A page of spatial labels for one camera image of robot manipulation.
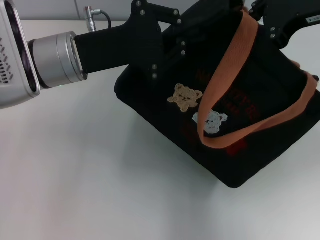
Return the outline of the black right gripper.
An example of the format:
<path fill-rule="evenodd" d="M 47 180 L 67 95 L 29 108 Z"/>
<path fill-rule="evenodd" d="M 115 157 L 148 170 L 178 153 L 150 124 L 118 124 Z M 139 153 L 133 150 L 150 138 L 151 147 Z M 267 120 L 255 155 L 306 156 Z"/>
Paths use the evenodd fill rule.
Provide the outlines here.
<path fill-rule="evenodd" d="M 283 49 L 297 31 L 320 23 L 320 0 L 255 0 L 249 15 L 263 18 L 271 40 Z"/>

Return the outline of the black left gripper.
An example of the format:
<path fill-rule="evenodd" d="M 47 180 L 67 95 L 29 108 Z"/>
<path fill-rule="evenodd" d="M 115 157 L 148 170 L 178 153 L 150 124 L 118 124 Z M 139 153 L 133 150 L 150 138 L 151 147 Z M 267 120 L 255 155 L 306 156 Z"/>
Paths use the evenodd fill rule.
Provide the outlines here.
<path fill-rule="evenodd" d="M 147 78 L 157 79 L 187 55 L 185 39 L 164 39 L 158 22 L 182 23 L 180 11 L 146 0 L 134 0 L 124 24 L 75 37 L 82 68 L 86 74 L 131 65 Z"/>

